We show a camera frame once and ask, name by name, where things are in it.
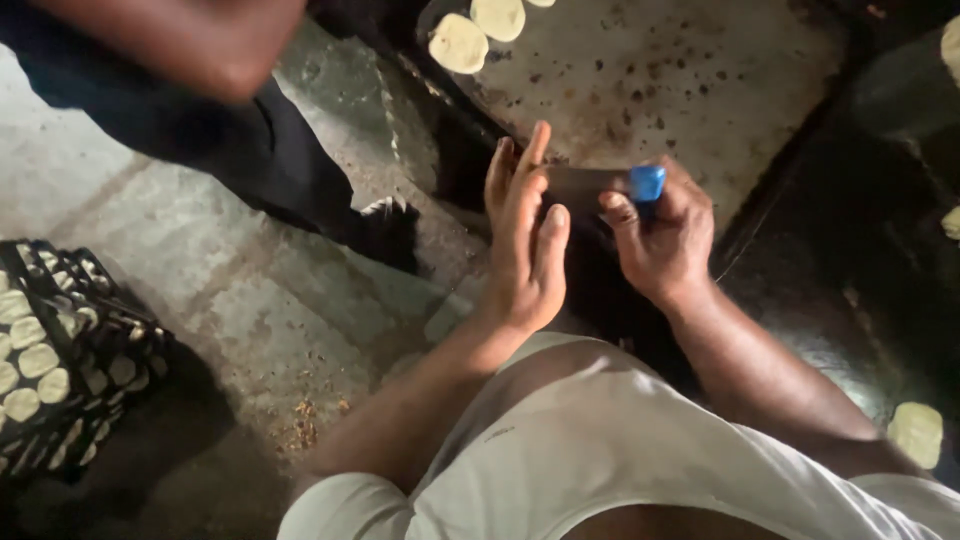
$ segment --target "white undershirt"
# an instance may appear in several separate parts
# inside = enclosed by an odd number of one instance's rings
[[[790,540],[960,538],[960,495],[943,485],[840,479],[619,356],[598,345],[588,367],[479,431],[412,501],[383,478],[338,475],[294,503],[278,537],[555,540],[648,503],[714,510]]]

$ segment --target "person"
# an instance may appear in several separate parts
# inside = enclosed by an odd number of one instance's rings
[[[536,216],[540,123],[487,178],[477,309],[331,427],[286,538],[960,538],[960,495],[708,275],[709,197],[670,158],[655,220],[604,193],[626,279],[669,318],[712,412],[611,344],[538,332],[564,302],[570,215]]]
[[[0,43],[49,106],[216,177],[254,209],[367,254],[417,212],[350,207],[347,175],[271,71],[307,0],[6,0]]]

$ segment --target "black cloth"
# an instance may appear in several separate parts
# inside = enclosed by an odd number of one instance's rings
[[[0,42],[48,105],[79,109],[118,142],[217,178],[273,217],[349,244],[347,175],[271,79],[231,106],[154,77],[23,0],[0,0]]]

